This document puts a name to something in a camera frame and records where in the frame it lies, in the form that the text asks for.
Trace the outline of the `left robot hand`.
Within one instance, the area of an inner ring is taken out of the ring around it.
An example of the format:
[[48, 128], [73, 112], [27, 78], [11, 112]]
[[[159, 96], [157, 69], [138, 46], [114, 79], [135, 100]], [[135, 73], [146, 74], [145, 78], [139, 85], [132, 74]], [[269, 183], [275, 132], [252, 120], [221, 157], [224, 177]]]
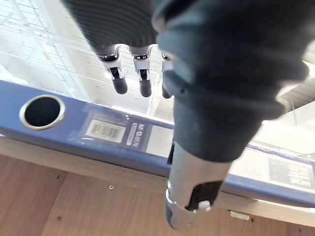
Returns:
[[152, 0], [163, 75], [174, 96], [174, 139], [166, 198], [173, 229], [190, 227], [215, 204], [234, 160], [276, 100], [306, 79], [302, 58], [315, 38], [312, 0]]

